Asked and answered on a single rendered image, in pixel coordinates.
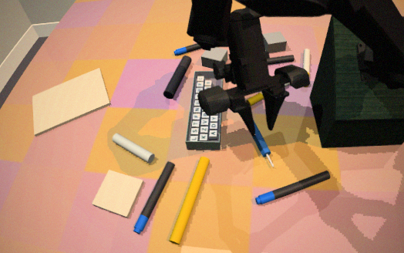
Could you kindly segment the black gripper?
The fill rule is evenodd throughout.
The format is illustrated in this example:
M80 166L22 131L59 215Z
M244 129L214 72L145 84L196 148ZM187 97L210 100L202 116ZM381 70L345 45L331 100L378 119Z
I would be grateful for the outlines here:
M285 84L290 83L294 89L309 86L308 72L298 66L286 65L275 69L274 76L270 76L267 63L270 55L264 45L240 52L230 51L228 55L237 87L223 89L217 85L200 90L197 95L200 107L207 116L223 113L228 108L233 113L239 113L248 131L255 137L251 106L245 102L244 96L262 92L268 129L273 130L281 105L289 96Z

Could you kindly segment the cream flat rectangular slab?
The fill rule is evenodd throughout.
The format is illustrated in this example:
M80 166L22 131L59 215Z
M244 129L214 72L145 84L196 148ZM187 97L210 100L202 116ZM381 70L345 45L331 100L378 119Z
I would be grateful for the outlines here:
M32 96L34 135L111 105L100 68Z

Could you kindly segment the black keyboard with white keys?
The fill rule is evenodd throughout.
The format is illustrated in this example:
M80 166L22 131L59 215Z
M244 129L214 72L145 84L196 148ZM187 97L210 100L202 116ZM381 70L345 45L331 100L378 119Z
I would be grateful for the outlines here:
M200 90L212 86L223 88L223 84L224 79L215 79L214 71L194 71L185 139L187 150L221 150L222 113L207 116L197 95Z

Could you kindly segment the black marker with blue cap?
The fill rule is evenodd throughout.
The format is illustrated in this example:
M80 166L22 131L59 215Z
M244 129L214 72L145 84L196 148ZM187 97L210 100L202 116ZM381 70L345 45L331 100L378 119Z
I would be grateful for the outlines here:
M319 174L310 176L307 179L300 180L296 183L289 184L288 186L278 188L277 190L274 191L269 191L267 193L258 195L258 197L255 198L257 204L264 204L269 201L273 201L275 199L278 199L280 197L287 196L289 194L293 194L295 192L304 190L314 184L320 183L324 180L330 179L330 174L329 172L323 171Z
M287 55L287 56L280 56L280 57L271 57L267 59L268 65L273 65L281 62L293 62L295 60L293 55Z
M179 56L179 55L182 55L182 54L184 54L186 52L194 51L196 49L201 49L201 46L199 46L197 43L193 44L193 45L190 45L190 46L187 46L187 47L184 47L184 48L181 48L181 49L176 49L176 50L174 50L174 54L175 54L175 56L176 55Z
M134 226L134 232L137 234L140 234L141 231L146 227L146 223L150 218L150 215L152 214L153 209L155 208L159 197L164 189L164 187L167 184L167 181L170 178L171 172L175 165L171 162L167 162L165 168L163 169L162 174L160 175L157 183L155 184L153 188L152 194L149 196L146 205L144 209L140 213L140 217L138 218L135 226Z

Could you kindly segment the dark grey cylinder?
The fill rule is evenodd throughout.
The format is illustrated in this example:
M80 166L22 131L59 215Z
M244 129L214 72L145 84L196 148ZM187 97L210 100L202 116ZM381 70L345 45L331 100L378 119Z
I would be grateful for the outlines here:
M192 59L189 56L183 56L176 71L171 77L170 81L167 84L166 89L163 92L163 95L167 99L172 99L175 92L177 91L178 86L180 85Z

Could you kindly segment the white cylinder with yellow end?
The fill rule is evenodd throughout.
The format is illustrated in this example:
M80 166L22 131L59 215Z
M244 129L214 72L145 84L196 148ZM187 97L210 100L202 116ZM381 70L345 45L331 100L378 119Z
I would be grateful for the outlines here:
M290 85L290 83L286 83L285 87L288 86L288 85ZM262 101L262 100L264 100L264 96L263 96L263 94L261 92L261 93L255 95L255 96L253 96L253 97L250 97L250 98L246 99L245 101L250 106L252 106L253 104L255 104L255 103L259 102L259 101Z
M304 50L303 57L304 57L303 69L305 69L309 74L309 68L310 68L310 50L309 49Z

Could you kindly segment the cream cylinder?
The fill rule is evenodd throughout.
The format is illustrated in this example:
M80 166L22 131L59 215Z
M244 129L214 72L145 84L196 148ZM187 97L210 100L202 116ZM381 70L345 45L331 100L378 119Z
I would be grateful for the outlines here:
M113 142L120 145L129 152L137 155L139 158L145 160L147 163L151 163L155 158L155 155L153 153L143 149L142 147L136 145L134 142L128 140L118 133L113 135Z

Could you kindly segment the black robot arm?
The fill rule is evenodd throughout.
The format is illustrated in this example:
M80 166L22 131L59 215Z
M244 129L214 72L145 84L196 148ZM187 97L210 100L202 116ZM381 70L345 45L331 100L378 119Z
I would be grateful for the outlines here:
M246 7L232 13L232 0L191 1L187 34L209 51L228 47L240 52L264 45L262 16L332 15L363 41L357 44L361 81L404 89L404 16L392 0L235 0Z

